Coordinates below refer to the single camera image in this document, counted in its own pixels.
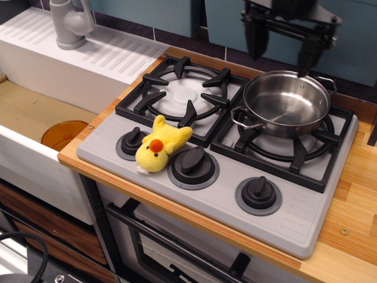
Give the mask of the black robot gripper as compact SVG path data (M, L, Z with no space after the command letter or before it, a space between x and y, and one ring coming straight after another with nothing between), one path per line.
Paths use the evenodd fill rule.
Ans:
M343 20L318 1L246 1L242 12L248 53L258 60L266 51L269 33L303 40L297 76L308 75Z

